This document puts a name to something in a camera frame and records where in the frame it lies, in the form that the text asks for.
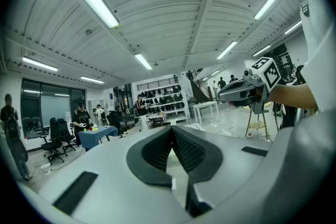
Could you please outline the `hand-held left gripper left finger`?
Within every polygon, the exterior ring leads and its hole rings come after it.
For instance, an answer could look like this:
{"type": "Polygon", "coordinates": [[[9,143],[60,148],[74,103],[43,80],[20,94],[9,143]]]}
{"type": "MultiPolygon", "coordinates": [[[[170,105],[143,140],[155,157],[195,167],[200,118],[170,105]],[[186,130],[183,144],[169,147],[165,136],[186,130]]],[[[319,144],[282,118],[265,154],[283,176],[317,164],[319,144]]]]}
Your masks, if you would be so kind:
{"type": "Polygon", "coordinates": [[[172,177],[166,173],[172,150],[171,130],[167,126],[129,148],[126,156],[128,168],[144,184],[172,187],[172,177]]]}

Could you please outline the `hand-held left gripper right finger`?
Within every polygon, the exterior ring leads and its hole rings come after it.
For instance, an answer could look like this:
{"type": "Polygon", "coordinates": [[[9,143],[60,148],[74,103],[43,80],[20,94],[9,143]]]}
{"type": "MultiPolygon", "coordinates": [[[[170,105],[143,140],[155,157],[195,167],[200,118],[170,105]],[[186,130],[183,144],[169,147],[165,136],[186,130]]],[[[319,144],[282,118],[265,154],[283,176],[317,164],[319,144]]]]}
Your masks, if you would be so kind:
{"type": "Polygon", "coordinates": [[[172,127],[172,149],[193,184],[211,180],[223,162],[222,150],[211,137],[190,127],[172,127]]]}

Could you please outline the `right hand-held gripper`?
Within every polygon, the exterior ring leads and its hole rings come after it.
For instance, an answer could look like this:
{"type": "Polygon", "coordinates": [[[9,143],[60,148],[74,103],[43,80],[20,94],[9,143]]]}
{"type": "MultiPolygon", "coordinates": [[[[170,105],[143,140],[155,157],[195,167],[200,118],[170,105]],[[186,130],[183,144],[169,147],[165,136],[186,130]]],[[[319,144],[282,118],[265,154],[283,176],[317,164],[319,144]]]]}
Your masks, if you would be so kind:
{"type": "Polygon", "coordinates": [[[244,71],[243,80],[224,86],[219,91],[218,98],[236,107],[248,104],[254,114],[262,114],[266,112],[265,103],[280,78],[274,59],[261,57],[244,71]]]}

